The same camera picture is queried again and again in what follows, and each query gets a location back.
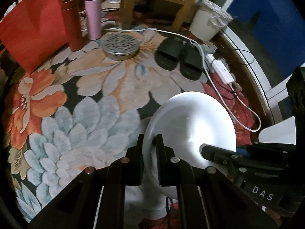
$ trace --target floral rug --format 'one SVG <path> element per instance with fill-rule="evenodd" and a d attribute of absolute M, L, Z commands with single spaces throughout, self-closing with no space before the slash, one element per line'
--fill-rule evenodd
<path fill-rule="evenodd" d="M 130 34 L 140 41 L 132 59 L 107 58 L 101 49 L 103 36 L 77 52 L 64 47 L 32 74 L 15 73 L 2 124 L 10 176 L 26 221 L 87 166 L 99 169 L 123 157 L 169 98 L 197 91 L 219 100 L 204 74 L 190 81 L 179 66 L 167 71 L 155 63 L 153 55 L 164 36 L 154 31 Z M 251 113 L 212 69 L 211 76 L 236 117 L 252 127 Z M 235 87 L 248 105 L 240 86 Z M 249 132 L 238 123 L 234 126 L 238 145 L 250 144 Z M 126 228 L 167 228 L 161 219 L 165 215 L 166 197 L 146 175 L 140 187 L 126 187 Z"/>

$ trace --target power strip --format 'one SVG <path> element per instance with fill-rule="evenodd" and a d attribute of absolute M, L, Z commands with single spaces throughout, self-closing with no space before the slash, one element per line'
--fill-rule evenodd
<path fill-rule="evenodd" d="M 239 101 L 244 107 L 246 107 L 250 112 L 252 112 L 252 113 L 257 117 L 257 119 L 258 119 L 258 121 L 259 121 L 260 124 L 259 124 L 259 126 L 258 126 L 257 129 L 248 128 L 248 127 L 246 127 L 244 124 L 242 124 L 242 123 L 238 120 L 238 118 L 236 118 L 235 115 L 232 113 L 232 111 L 230 110 L 230 108 L 227 106 L 227 104 L 225 103 L 224 99 L 222 98 L 222 95 L 221 95 L 220 92 L 218 91 L 217 87 L 216 87 L 215 84 L 213 83 L 213 80 L 211 79 L 211 77 L 210 77 L 210 75 L 209 75 L 209 73 L 208 73 L 206 64 L 205 64 L 205 59 L 206 59 L 207 62 L 213 64 L 213 62 L 215 62 L 215 61 L 213 61 L 213 60 L 214 60 L 214 56 L 213 56 L 212 54 L 207 54 L 206 56 L 204 56 L 204 51 L 203 51 L 202 47 L 201 47 L 201 46 L 199 45 L 199 43 L 196 42 L 195 40 L 190 39 L 190 38 L 187 38 L 186 36 L 183 36 L 183 35 L 180 35 L 180 34 L 177 34 L 177 33 L 167 32 L 167 31 L 164 31 L 164 30 L 156 29 L 156 28 L 144 28 L 144 29 L 140 29 L 140 30 L 123 30 L 123 29 L 119 29 L 119 28 L 108 28 L 108 29 L 105 29 L 105 31 L 119 31 L 119 32 L 142 32 L 142 31 L 146 31 L 146 30 L 152 30 L 152 31 L 157 31 L 157 32 L 161 32 L 161 33 L 170 33 L 170 34 L 174 34 L 174 35 L 177 35 L 177 36 L 179 36 L 179 37 L 185 38 L 185 39 L 187 39 L 187 40 L 193 42 L 194 44 L 196 44 L 196 46 L 198 47 L 198 50 L 201 52 L 202 64 L 203 64 L 203 68 L 204 68 L 204 70 L 205 70 L 205 72 L 206 72 L 206 77 L 208 78 L 208 80 L 210 81 L 211 85 L 212 85 L 213 88 L 215 89 L 215 92 L 218 94 L 219 99 L 220 99 L 221 102 L 223 103 L 223 106 L 224 106 L 224 107 L 227 109 L 227 111 L 229 112 L 230 116 L 231 116 L 232 118 L 234 118 L 235 122 L 237 122 L 238 124 L 240 124 L 241 127 L 243 127 L 244 129 L 246 129 L 246 130 L 248 130 L 248 131 L 257 132 L 257 131 L 260 130 L 260 128 L 261 128 L 261 126 L 262 126 L 262 122 L 261 122 L 259 116 L 258 116 L 251 108 L 249 108 L 246 104 L 244 104 L 244 103 L 242 102 L 242 100 L 239 98 L 238 95 L 236 95 L 236 98 L 238 99 L 238 101 Z M 232 76 L 231 76 L 231 77 L 228 76 L 228 73 L 229 73 L 229 72 L 228 72 L 228 70 L 226 70 L 225 66 L 224 66 L 224 68 L 219 68 L 219 67 L 217 67 L 217 66 L 215 66 L 215 67 L 213 67 L 213 68 L 215 68 L 215 70 L 218 71 L 218 74 L 219 74 L 220 77 L 222 77 L 222 81 L 223 81 L 224 83 L 229 84 L 229 83 L 232 83 L 232 82 L 234 81 Z M 232 90 L 233 92 L 235 92 L 235 90 L 234 90 L 234 88 L 232 87 L 232 85 L 229 85 L 229 86 L 230 86 L 231 90 Z"/>
<path fill-rule="evenodd" d="M 228 69 L 225 67 L 224 63 L 220 60 L 215 60 L 213 54 L 208 53 L 205 57 L 205 60 L 209 64 L 212 64 L 212 67 L 215 69 L 216 73 L 224 84 L 230 84 L 234 82 L 233 77 L 231 76 Z"/>

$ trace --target slide sandal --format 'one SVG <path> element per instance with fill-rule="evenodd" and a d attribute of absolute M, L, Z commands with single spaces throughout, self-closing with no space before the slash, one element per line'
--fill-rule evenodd
<path fill-rule="evenodd" d="M 166 70 L 174 70 L 179 62 L 183 41 L 178 37 L 168 37 L 155 52 L 156 63 Z"/>
<path fill-rule="evenodd" d="M 196 81 L 202 74 L 202 57 L 197 47 L 187 42 L 182 49 L 180 72 L 189 80 Z"/>

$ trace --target screw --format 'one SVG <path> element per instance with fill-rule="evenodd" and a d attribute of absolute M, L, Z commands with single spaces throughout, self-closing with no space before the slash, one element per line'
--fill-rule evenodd
<path fill-rule="evenodd" d="M 127 157 L 122 157 L 122 158 L 121 158 L 121 163 L 123 163 L 123 164 L 126 164 L 126 163 L 128 163 L 129 161 L 130 161 L 130 159 L 127 158 Z"/>
<path fill-rule="evenodd" d="M 242 172 L 242 173 L 245 173 L 247 171 L 247 169 L 244 168 L 244 167 L 241 167 L 241 168 L 239 168 L 239 171 Z"/>
<path fill-rule="evenodd" d="M 215 173 L 216 173 L 216 168 L 215 168 L 215 167 L 212 167 L 212 166 L 208 167 L 206 170 L 207 170 L 208 173 L 210 173 L 210 174 L 215 174 Z"/>
<path fill-rule="evenodd" d="M 172 158 L 170 159 L 170 161 L 171 161 L 172 163 L 176 164 L 176 163 L 179 163 L 179 162 L 180 162 L 180 158 L 178 158 L 178 157 L 172 157 Z"/>
<path fill-rule="evenodd" d="M 85 169 L 85 172 L 86 172 L 87 174 L 92 174 L 92 173 L 94 172 L 94 170 L 95 170 L 94 167 L 89 166 L 89 167 L 87 167 L 87 168 Z"/>

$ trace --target red paper bag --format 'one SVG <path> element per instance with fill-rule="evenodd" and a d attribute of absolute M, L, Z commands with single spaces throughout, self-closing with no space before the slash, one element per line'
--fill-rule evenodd
<path fill-rule="evenodd" d="M 60 2 L 22 0 L 0 23 L 0 39 L 28 73 L 67 43 Z"/>

